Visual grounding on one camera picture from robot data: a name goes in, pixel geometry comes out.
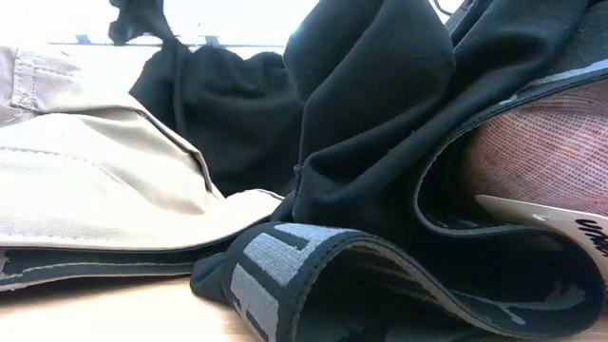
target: black fabric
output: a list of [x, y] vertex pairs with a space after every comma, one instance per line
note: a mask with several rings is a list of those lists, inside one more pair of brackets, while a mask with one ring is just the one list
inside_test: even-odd
[[130, 94], [201, 151], [221, 193], [293, 190], [302, 103], [281, 55], [261, 52], [243, 60], [214, 46], [191, 52], [167, 33], [162, 1], [119, 5], [110, 26], [116, 45], [144, 33], [163, 39]]
[[261, 341], [590, 327], [605, 300], [592, 258], [561, 235], [461, 210], [458, 150], [442, 151], [491, 115], [608, 77], [606, 37], [589, 33], [608, 19], [591, 3], [495, 0], [453, 47], [425, 0], [320, 1], [284, 54], [305, 102], [296, 189], [272, 222], [198, 262], [195, 294], [212, 289]]

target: black strap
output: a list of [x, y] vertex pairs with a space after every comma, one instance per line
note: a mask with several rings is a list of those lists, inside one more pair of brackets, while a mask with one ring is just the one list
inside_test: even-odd
[[[469, 272], [464, 272], [466, 268], [453, 264], [464, 258], [446, 259], [440, 268], [458, 269], [461, 283], [456, 284], [454, 275], [444, 276], [448, 271], [438, 269], [436, 276], [444, 274], [440, 281], [420, 264], [420, 257], [380, 237], [351, 229], [269, 222], [238, 237], [225, 255], [200, 261], [192, 288], [198, 295], [214, 294], [213, 299], [232, 305], [265, 342], [447, 342], [487, 333], [558, 337], [593, 324], [603, 296], [593, 261], [576, 245], [563, 241], [562, 246], [561, 255], [574, 263], [556, 263], [556, 255], [536, 254], [531, 261], [534, 270], [544, 262], [560, 269], [548, 270], [544, 264], [536, 283], [529, 285], [532, 291], [520, 288], [514, 293], [511, 288], [501, 297], [480, 286], [482, 279], [472, 286], [462, 281], [474, 282], [471, 275], [481, 271], [477, 268], [482, 264], [504, 267], [496, 274], [505, 276], [504, 260], [472, 261]], [[513, 285], [530, 278], [494, 277], [485, 286], [503, 291], [507, 287], [501, 281]]]

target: seam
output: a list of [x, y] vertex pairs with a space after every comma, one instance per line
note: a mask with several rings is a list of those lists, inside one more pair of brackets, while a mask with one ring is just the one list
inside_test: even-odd
[[70, 155], [66, 155], [66, 154], [62, 154], [62, 153], [57, 153], [57, 152], [33, 151], [33, 150], [27, 150], [27, 149], [19, 148], [19, 147], [0, 147], [0, 151], [2, 151], [2, 152], [23, 153], [23, 154], [41, 154], [41, 155], [47, 155], [47, 156], [51, 156], [51, 157], [60, 157], [60, 158], [74, 160], [76, 162], [81, 162], [81, 163], [83, 163], [83, 164], [85, 164], [87, 166], [90, 166], [90, 167], [94, 168], [95, 170], [101, 171], [111, 181], [114, 181], [114, 182], [116, 182], [116, 183], [118, 183], [120, 185], [128, 185], [124, 181], [116, 178], [114, 175], [112, 175], [110, 172], [108, 172], [107, 170], [105, 170], [100, 165], [96, 164], [93, 161], [89, 161], [89, 160], [87, 160], [85, 158], [70, 156]]
[[12, 74], [12, 98], [16, 98], [14, 101], [16, 105], [21, 105], [21, 102], [26, 97], [26, 94], [24, 94], [21, 87], [22, 78], [25, 77], [23, 67], [24, 65], [21, 61], [21, 58], [19, 57], [19, 51], [17, 51], [14, 71]]
[[133, 262], [133, 263], [125, 263], [125, 264], [110, 263], [110, 262], [70, 262], [70, 263], [60, 263], [60, 264], [54, 264], [54, 265], [30, 267], [30, 268], [23, 270], [19, 274], [13, 274], [13, 275], [0, 274], [0, 280], [21, 277], [21, 276], [24, 276], [26, 273], [42, 271], [42, 270], [50, 270], [50, 269], [60, 268], [60, 267], [70, 267], [70, 266], [112, 266], [112, 267], [138, 266], [139, 267], [139, 266], [193, 266], [193, 265], [194, 265], [194, 262], [178, 262], [178, 263]]
[[[48, 238], [49, 240], [51, 240], [51, 242], [55, 241], [55, 242], [60, 242], [60, 241], [71, 241], [71, 242], [78, 242], [78, 241], [84, 241], [84, 242], [88, 242], [88, 243], [95, 243], [95, 242], [102, 242], [102, 243], [108, 243], [109, 241], [112, 241], [113, 239], [111, 238], [87, 238], [87, 237], [62, 237], [62, 236], [50, 236], [50, 235], [44, 235], [44, 234], [40, 234], [40, 235], [31, 235], [31, 234], [6, 234], [6, 233], [0, 233], [0, 239], [2, 239], [2, 237], [6, 237], [6, 238]], [[150, 238], [150, 239], [143, 239], [141, 238], [140, 241], [157, 241], [157, 238]]]
[[31, 105], [33, 107], [36, 107], [36, 73], [38, 72], [37, 68], [38, 68], [38, 63], [36, 63], [36, 59], [33, 58], [32, 59], [32, 72], [31, 72], [31, 79], [29, 81], [29, 96], [28, 96], [28, 102], [31, 103]]
[[48, 72], [49, 74], [58, 75], [58, 76], [66, 76], [66, 77], [78, 76], [77, 72], [62, 72], [62, 71], [53, 70], [51, 68], [41, 66], [36, 62], [35, 57], [31, 58], [31, 63], [23, 62], [23, 61], [21, 61], [21, 58], [19, 59], [19, 61], [20, 61], [19, 64], [22, 66], [31, 67], [31, 68], [34, 68], [39, 71]]

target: red mesh fabric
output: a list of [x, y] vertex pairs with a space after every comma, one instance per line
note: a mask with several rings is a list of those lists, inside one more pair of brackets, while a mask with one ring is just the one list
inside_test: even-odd
[[470, 195], [608, 215], [608, 82], [488, 121], [464, 158]]

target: pile of clothes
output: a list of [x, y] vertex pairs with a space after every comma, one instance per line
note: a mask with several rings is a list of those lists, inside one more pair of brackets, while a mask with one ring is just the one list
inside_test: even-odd
[[192, 274], [260, 341], [552, 338], [608, 276], [608, 1], [320, 0], [283, 55], [195, 51], [162, 0], [130, 94], [0, 47], [0, 290]]

